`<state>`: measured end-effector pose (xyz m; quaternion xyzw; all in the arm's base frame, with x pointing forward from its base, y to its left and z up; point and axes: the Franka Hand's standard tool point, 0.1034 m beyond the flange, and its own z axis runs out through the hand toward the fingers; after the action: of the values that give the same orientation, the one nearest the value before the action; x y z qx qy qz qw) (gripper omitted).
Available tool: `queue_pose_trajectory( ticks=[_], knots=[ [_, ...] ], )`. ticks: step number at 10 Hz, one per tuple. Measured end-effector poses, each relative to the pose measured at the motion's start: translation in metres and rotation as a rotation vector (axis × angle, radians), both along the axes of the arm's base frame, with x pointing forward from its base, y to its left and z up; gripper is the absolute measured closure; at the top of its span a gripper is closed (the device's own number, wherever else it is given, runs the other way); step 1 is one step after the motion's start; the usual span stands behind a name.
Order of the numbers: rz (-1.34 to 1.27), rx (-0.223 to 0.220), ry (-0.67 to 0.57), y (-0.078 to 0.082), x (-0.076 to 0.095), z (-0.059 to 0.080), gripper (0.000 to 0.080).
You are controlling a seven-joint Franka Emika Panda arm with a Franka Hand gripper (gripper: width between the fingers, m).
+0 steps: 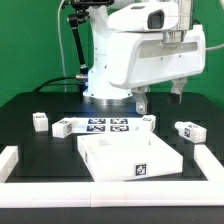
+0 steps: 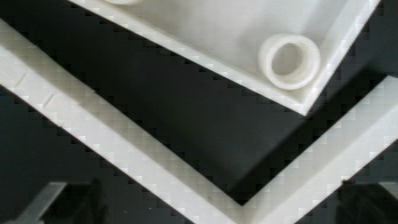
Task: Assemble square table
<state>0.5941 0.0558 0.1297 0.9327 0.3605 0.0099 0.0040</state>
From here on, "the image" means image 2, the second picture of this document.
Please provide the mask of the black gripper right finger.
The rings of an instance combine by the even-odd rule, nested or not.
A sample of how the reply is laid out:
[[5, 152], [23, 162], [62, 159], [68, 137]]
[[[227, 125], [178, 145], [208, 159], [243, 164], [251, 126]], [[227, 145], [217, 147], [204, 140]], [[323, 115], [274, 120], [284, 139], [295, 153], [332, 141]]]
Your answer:
[[343, 182], [334, 224], [398, 224], [398, 182]]

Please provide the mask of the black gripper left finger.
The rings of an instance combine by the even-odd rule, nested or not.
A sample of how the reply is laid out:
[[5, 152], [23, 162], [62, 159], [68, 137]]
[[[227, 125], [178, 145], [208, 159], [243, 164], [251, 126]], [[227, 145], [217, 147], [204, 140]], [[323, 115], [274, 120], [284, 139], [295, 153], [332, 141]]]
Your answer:
[[101, 184], [50, 182], [7, 224], [108, 224]]

